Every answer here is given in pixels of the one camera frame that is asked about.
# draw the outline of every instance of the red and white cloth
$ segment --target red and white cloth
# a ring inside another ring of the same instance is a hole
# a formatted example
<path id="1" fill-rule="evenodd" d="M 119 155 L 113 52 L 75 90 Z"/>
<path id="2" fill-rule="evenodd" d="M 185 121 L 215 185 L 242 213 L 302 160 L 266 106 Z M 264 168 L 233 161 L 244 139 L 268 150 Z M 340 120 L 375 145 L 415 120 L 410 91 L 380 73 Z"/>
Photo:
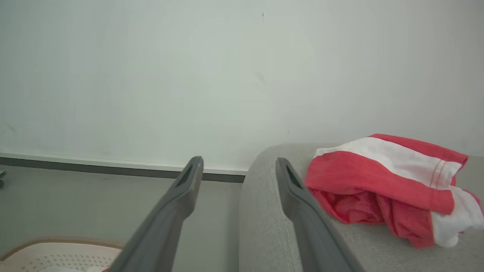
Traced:
<path id="1" fill-rule="evenodd" d="M 318 149 L 305 184 L 341 222 L 387 224 L 415 247 L 455 246 L 484 230 L 479 199 L 456 187 L 467 156 L 434 144 L 375 134 Z"/>

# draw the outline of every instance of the floor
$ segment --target floor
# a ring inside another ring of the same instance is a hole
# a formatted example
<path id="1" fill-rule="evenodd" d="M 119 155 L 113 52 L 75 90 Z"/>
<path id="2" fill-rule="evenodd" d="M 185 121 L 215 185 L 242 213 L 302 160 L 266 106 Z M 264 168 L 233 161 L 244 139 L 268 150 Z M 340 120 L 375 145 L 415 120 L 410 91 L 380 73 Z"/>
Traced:
<path id="1" fill-rule="evenodd" d="M 126 242 L 172 179 L 0 166 L 0 256 L 39 236 Z M 238 270 L 241 183 L 202 181 L 174 272 Z"/>

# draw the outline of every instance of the white laundry basket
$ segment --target white laundry basket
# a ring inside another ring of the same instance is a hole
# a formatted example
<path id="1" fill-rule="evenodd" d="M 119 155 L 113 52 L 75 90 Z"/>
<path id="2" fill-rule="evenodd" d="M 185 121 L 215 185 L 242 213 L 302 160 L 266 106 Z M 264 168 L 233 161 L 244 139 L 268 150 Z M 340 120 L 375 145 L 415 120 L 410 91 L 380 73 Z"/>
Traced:
<path id="1" fill-rule="evenodd" d="M 49 266 L 85 271 L 108 268 L 122 244 L 79 237 L 47 237 L 17 247 L 6 254 L 0 272 L 37 272 Z"/>

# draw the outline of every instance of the dark baseboard strip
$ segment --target dark baseboard strip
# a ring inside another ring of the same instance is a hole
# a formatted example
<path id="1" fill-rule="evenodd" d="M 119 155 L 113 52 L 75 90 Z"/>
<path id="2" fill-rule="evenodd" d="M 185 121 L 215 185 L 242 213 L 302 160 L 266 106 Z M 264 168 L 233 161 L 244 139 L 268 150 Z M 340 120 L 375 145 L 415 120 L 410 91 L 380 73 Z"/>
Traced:
<path id="1" fill-rule="evenodd" d="M 24 160 L 24 159 L 1 158 L 1 157 L 0 157 L 0 165 L 76 171 L 76 172 L 88 172 L 88 173 L 100 173 L 100 174 L 110 174 L 110 175 L 168 178 L 168 179 L 175 179 L 180 174 L 180 172 L 177 172 L 177 171 L 162 171 L 162 170 L 150 170 L 150 169 L 109 167 L 109 166 L 90 166 L 90 165 L 53 163 L 53 162 Z M 241 176 L 241 175 L 208 174 L 208 173 L 204 173 L 202 176 L 202 180 L 204 181 L 221 181 L 221 182 L 235 182 L 235 183 L 243 183 L 244 178 L 245 176 Z"/>

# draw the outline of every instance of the gray upholstery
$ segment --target gray upholstery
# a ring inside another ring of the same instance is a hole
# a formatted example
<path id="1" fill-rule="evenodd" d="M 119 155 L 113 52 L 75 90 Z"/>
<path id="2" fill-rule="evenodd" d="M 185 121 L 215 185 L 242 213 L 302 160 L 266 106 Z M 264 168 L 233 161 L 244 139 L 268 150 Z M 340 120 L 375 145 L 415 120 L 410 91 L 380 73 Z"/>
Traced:
<path id="1" fill-rule="evenodd" d="M 302 271 L 292 223 L 284 216 L 275 177 L 275 160 L 287 158 L 304 178 L 323 144 L 270 147 L 254 161 L 244 180 L 240 204 L 240 272 Z M 470 157 L 457 175 L 457 186 L 484 200 L 484 158 Z M 368 272 L 484 271 L 484 232 L 460 235 L 453 248 L 415 249 L 385 225 L 346 225 L 333 220 L 344 241 Z"/>

